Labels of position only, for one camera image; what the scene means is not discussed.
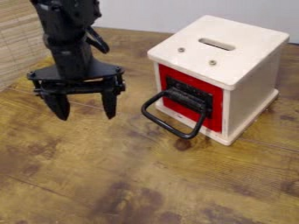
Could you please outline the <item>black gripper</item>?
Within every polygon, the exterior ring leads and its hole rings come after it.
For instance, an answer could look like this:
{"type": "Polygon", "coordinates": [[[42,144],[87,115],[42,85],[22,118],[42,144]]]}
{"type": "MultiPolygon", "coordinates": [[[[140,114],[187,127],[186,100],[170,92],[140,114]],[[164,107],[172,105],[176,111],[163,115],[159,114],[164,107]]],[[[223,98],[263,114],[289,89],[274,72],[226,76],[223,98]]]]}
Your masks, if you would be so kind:
{"type": "Polygon", "coordinates": [[[27,74],[34,91],[52,113],[66,121],[71,104],[67,95],[102,93],[102,102],[107,118],[116,115],[118,95],[126,90],[122,66],[99,61],[91,51],[95,46],[103,53],[110,47],[103,39],[83,38],[76,41],[52,42],[46,40],[55,64],[27,74]]]}

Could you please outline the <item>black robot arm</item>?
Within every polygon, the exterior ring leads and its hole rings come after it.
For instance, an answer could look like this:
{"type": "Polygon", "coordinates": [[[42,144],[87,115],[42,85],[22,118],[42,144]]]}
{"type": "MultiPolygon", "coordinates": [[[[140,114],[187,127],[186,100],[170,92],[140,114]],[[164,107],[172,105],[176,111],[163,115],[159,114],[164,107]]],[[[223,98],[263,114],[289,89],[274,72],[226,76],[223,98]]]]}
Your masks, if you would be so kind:
{"type": "Polygon", "coordinates": [[[67,120],[71,112],[68,96],[100,93],[108,118],[116,115],[118,96],[126,90],[124,69],[92,56],[92,48],[103,53],[108,44],[92,24],[100,17],[99,0],[31,0],[43,28],[43,42],[55,64],[28,73],[34,92],[54,114],[67,120]]]}

